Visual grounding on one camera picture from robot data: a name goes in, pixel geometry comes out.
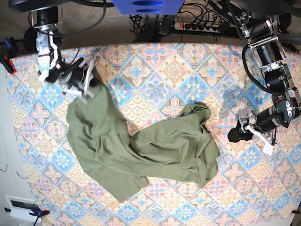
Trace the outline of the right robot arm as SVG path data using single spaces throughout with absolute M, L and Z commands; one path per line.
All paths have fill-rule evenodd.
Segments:
M 58 84 L 63 93 L 78 96 L 83 102 L 92 99 L 96 92 L 91 88 L 94 79 L 94 60 L 83 64 L 83 58 L 74 63 L 62 59 L 60 47 L 63 35 L 58 32 L 58 6 L 65 0 L 10 0 L 9 7 L 19 13 L 30 12 L 29 25 L 37 33 L 35 47 L 38 52 L 39 78 Z

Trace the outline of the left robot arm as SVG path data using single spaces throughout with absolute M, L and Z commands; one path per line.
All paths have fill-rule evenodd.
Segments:
M 235 128 L 228 133 L 228 140 L 237 143 L 249 141 L 253 136 L 263 143 L 263 153 L 273 154 L 278 127 L 288 128 L 292 120 L 301 114 L 301 97 L 295 86 L 289 67 L 283 63 L 287 54 L 284 43 L 300 44 L 300 35 L 282 34 L 277 30 L 275 17 L 289 12 L 294 0 L 237 0 L 242 8 L 240 16 L 232 16 L 238 35 L 248 41 L 242 50 L 242 62 L 248 78 L 262 91 L 272 95 L 273 105 L 260 113 L 240 118 Z M 262 85 L 250 73 L 246 62 L 247 51 L 255 55 L 263 70 L 265 84 Z

